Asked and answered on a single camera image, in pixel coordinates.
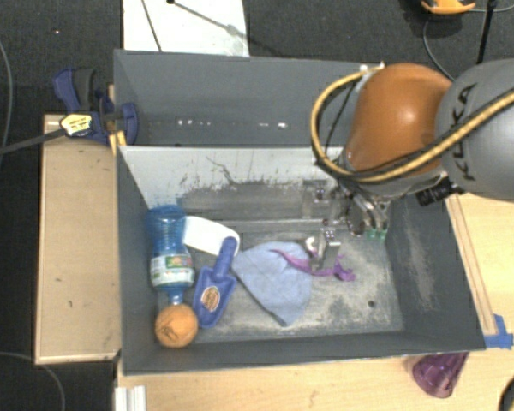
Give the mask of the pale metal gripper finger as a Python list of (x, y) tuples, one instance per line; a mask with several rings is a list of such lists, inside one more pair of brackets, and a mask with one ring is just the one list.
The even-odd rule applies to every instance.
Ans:
[(342, 242), (338, 239), (334, 229), (327, 229), (324, 232), (324, 268), (330, 270), (334, 267), (338, 251)]
[(327, 246), (327, 233), (323, 229), (317, 235), (309, 238), (309, 252), (312, 254), (310, 267), (312, 271), (317, 272), (324, 268)]

